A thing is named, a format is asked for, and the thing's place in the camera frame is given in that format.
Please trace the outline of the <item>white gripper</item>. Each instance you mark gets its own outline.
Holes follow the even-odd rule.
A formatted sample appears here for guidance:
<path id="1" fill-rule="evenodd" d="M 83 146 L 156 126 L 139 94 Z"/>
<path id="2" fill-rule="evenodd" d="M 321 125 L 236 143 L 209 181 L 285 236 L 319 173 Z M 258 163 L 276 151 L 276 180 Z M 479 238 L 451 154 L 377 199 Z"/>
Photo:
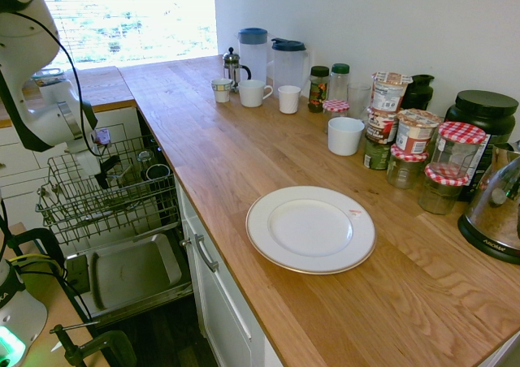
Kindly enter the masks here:
<path id="1" fill-rule="evenodd" d="M 103 189 L 108 189 L 110 187 L 107 181 L 106 172 L 120 163 L 120 157 L 118 155 L 113 155 L 100 164 L 99 157 L 93 155 L 89 150 L 82 150 L 75 153 L 75 159 L 87 175 L 94 175 L 97 183 Z"/>

